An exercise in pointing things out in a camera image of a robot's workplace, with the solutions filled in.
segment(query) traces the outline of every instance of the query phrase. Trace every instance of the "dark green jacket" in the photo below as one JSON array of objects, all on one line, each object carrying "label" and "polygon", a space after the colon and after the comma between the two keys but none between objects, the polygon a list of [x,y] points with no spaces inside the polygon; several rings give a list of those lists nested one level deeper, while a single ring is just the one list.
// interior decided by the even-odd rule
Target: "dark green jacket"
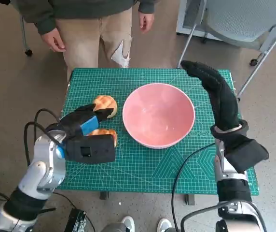
[{"label": "dark green jacket", "polygon": [[[154,0],[139,0],[139,11],[154,12]],[[43,35],[56,28],[55,18],[100,18],[131,8],[136,0],[17,0],[25,21]]]}]

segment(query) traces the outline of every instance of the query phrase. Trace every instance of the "bowl rim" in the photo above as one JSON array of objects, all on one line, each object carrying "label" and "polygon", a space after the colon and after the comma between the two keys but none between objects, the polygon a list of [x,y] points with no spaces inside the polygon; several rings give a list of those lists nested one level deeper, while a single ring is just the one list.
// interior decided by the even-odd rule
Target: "bowl rim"
[{"label": "bowl rim", "polygon": [[[176,90],[178,90],[179,92],[181,92],[181,93],[189,100],[189,102],[190,102],[190,104],[191,104],[191,106],[192,106],[192,108],[193,108],[193,121],[192,121],[192,124],[191,124],[189,130],[185,133],[184,136],[182,136],[182,137],[179,138],[178,140],[176,140],[176,141],[174,141],[174,142],[172,142],[172,143],[169,143],[169,144],[167,144],[167,145],[150,145],[150,144],[146,144],[146,143],[141,142],[140,140],[136,139],[136,138],[131,134],[131,132],[128,131],[127,126],[126,126],[126,123],[125,123],[125,121],[124,121],[124,108],[125,108],[126,104],[128,103],[129,97],[130,97],[132,94],[134,94],[136,91],[138,91],[139,89],[141,89],[141,88],[143,88],[143,87],[145,87],[145,86],[151,86],[151,85],[164,85],[164,86],[169,86],[169,87],[175,88]],[[141,145],[146,146],[146,147],[148,147],[148,148],[163,149],[163,148],[168,148],[168,147],[171,147],[171,146],[177,144],[178,142],[180,142],[182,139],[184,139],[184,138],[189,134],[189,132],[192,130],[192,128],[193,128],[193,126],[194,126],[194,123],[195,123],[195,120],[196,120],[196,112],[195,112],[195,107],[194,107],[194,104],[193,104],[192,100],[191,100],[191,99],[189,98],[189,96],[187,96],[187,94],[184,93],[184,91],[182,91],[181,89],[179,89],[179,88],[177,88],[177,87],[175,87],[175,86],[169,85],[169,84],[165,84],[165,83],[150,83],[150,84],[146,84],[146,85],[143,85],[143,86],[140,86],[140,87],[136,88],[133,92],[131,92],[131,93],[128,95],[128,97],[126,98],[126,100],[125,100],[125,102],[124,102],[124,104],[123,104],[123,109],[122,109],[122,120],[123,120],[123,123],[124,123],[124,126],[125,126],[125,129],[126,129],[127,133],[129,133],[129,135],[130,135],[134,140],[136,140],[138,143],[140,143]]]}]

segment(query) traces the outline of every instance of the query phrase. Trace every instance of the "person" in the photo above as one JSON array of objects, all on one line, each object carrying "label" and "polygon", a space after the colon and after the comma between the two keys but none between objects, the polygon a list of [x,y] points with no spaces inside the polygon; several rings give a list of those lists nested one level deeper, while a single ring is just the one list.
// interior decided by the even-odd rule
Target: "person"
[{"label": "person", "polygon": [[[62,52],[68,77],[74,68],[98,67],[100,40],[108,60],[129,66],[132,6],[137,0],[14,0],[51,50]],[[154,1],[138,0],[142,33],[154,22]]]},{"label": "person", "polygon": [[[135,232],[135,222],[131,216],[126,216],[121,222],[107,225],[101,232]],[[157,232],[176,232],[170,221],[162,218],[157,225]]]}]

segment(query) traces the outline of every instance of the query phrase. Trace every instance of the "green cutting mat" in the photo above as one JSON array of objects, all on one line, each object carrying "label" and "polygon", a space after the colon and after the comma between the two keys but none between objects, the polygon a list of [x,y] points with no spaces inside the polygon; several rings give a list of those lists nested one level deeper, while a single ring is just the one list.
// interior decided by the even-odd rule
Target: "green cutting mat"
[{"label": "green cutting mat", "polygon": [[[230,72],[220,73],[233,87]],[[168,149],[149,149],[135,142],[124,129],[122,108],[128,95],[148,83],[167,83],[183,90],[193,101],[196,120],[190,134]],[[174,178],[183,161],[192,152],[214,142],[210,126],[214,124],[207,92],[197,78],[178,69],[75,69],[68,88],[62,116],[99,95],[111,95],[118,103],[117,115],[100,124],[118,134],[116,160],[88,165],[66,163],[66,178],[59,189],[171,193]],[[176,192],[217,194],[211,147],[194,155],[180,176]],[[254,169],[248,172],[253,195],[258,195]]]}]

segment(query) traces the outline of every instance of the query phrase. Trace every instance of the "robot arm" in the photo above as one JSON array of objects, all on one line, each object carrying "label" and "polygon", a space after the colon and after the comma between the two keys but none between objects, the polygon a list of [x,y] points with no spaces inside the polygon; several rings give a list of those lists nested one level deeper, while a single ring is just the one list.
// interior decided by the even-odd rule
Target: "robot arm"
[{"label": "robot arm", "polygon": [[222,220],[216,232],[266,232],[259,211],[251,203],[246,170],[268,159],[267,150],[246,136],[248,124],[238,119],[236,97],[217,70],[191,61],[182,61],[181,65],[189,76],[201,80],[214,114],[211,132],[217,147],[214,171],[219,204],[232,202],[218,209]]},{"label": "robot arm", "polygon": [[[60,125],[48,126],[50,136],[44,134],[36,140],[34,158],[27,173],[10,200],[0,207],[0,232],[32,231],[46,201],[65,178],[65,160],[84,163],[114,160],[111,135],[85,136],[97,129],[99,122],[107,119],[112,112],[112,109],[93,112],[93,108],[92,104],[75,110],[62,118]],[[62,147],[49,137],[57,140]]]}]

